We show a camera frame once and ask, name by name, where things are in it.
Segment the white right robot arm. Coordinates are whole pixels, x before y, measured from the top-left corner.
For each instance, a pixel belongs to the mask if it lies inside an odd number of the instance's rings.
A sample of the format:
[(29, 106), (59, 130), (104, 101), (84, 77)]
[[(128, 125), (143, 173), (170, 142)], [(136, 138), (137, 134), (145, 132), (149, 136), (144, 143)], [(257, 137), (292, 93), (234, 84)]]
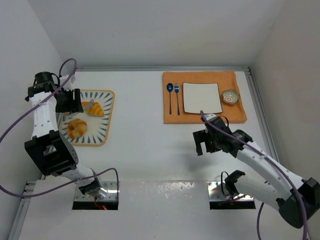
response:
[(224, 180), (223, 189), (232, 197), (250, 195), (279, 212), (292, 227), (302, 228), (320, 209), (320, 184), (289, 171), (263, 151), (244, 131), (231, 131), (215, 114), (201, 114), (204, 130), (193, 132), (196, 153), (201, 156), (201, 144), (206, 152), (223, 151), (245, 163), (264, 180), (259, 182), (241, 170), (235, 170)]

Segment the curled striped croissant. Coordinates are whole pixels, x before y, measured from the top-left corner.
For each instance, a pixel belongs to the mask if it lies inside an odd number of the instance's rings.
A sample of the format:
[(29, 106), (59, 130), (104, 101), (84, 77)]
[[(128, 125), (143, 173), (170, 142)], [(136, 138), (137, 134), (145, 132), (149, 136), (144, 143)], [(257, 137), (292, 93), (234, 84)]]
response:
[(71, 121), (69, 121), (67, 125), (67, 134), (70, 138), (76, 139), (82, 137), (88, 129), (87, 122), (76, 118)]

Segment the metal serving tongs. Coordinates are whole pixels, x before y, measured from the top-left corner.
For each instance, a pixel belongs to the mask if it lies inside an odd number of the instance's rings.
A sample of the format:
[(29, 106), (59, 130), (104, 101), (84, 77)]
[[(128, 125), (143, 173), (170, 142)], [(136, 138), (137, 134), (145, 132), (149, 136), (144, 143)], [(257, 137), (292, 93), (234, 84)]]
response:
[[(94, 100), (91, 99), (87, 104), (82, 106), (83, 111), (85, 112), (87, 109), (92, 108), (94, 106)], [(77, 114), (79, 114), (78, 112), (67, 112), (64, 113), (62, 116), (62, 120), (66, 121), (68, 119), (71, 119), (72, 117), (76, 116)]]

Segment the long striped croissant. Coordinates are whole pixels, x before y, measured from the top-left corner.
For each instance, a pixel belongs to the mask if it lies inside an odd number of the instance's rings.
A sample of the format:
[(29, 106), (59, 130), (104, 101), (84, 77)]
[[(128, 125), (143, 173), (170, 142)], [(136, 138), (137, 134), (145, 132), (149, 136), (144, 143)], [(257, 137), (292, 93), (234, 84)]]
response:
[[(86, 105), (87, 103), (88, 103), (88, 101), (81, 102), (82, 106)], [(93, 107), (88, 108), (85, 112), (88, 115), (93, 116), (93, 117), (103, 117), (104, 116), (104, 111), (98, 102), (94, 102)]]

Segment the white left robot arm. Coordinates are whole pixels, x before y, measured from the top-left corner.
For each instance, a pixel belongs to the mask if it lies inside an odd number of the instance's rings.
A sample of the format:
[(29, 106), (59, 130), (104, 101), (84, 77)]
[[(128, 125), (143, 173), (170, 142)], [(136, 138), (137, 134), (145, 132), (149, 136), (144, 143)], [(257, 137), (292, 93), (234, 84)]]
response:
[(106, 193), (95, 172), (79, 163), (74, 147), (59, 131), (57, 113), (83, 113), (80, 90), (62, 88), (55, 83), (53, 73), (35, 75), (26, 100), (35, 108), (33, 132), (24, 148), (44, 176), (65, 177), (74, 181), (83, 195), (96, 199)]

